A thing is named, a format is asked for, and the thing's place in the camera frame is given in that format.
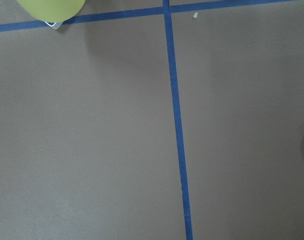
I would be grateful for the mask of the yellow cup on rack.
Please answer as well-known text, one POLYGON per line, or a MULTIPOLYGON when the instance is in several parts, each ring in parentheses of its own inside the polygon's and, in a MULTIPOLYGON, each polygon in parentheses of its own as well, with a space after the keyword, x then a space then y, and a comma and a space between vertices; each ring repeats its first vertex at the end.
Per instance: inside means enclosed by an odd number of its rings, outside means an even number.
POLYGON ((44 22, 63 22, 75 16, 85 0, 18 0, 32 17, 44 22))

